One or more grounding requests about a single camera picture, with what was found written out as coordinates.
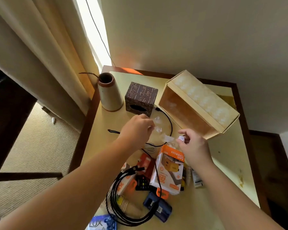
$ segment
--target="curtain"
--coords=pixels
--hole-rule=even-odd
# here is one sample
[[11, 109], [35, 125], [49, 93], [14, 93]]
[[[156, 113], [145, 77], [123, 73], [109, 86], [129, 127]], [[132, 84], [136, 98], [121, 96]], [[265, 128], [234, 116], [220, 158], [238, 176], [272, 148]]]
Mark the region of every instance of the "curtain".
[[73, 0], [0, 0], [0, 69], [81, 131], [99, 74]]

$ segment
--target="orange charger box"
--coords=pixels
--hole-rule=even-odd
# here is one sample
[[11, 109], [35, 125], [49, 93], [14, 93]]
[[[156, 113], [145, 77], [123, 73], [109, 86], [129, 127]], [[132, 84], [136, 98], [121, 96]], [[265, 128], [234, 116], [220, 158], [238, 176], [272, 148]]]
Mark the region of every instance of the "orange charger box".
[[[168, 145], [163, 145], [156, 158], [156, 166], [158, 170], [161, 188], [170, 194], [179, 194], [182, 172], [184, 164], [184, 154]], [[154, 168], [151, 175], [150, 185], [160, 187], [157, 178], [157, 172]]]

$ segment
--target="barcode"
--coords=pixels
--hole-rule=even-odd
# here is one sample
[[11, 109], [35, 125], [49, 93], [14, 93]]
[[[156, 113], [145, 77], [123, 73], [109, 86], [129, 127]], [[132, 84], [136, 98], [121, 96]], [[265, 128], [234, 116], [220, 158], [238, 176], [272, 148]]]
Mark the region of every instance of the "barcode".
[[157, 212], [159, 212], [161, 214], [162, 210], [163, 210], [162, 207], [159, 206], [157, 209]]

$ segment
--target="left hand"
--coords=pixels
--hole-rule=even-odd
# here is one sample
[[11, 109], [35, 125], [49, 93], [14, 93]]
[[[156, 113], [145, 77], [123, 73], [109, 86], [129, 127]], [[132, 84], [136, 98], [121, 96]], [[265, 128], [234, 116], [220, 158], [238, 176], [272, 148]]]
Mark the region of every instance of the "left hand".
[[123, 139], [136, 151], [149, 140], [154, 127], [153, 120], [145, 114], [135, 115], [123, 126], [118, 139]]

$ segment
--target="carpet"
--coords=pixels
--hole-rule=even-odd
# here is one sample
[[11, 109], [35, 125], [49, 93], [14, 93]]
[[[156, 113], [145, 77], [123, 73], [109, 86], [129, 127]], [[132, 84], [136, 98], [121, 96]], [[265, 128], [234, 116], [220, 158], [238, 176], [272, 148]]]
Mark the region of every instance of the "carpet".
[[[19, 133], [1, 172], [62, 172], [67, 174], [79, 133], [36, 103]], [[57, 181], [56, 178], [0, 182], [0, 217]]]

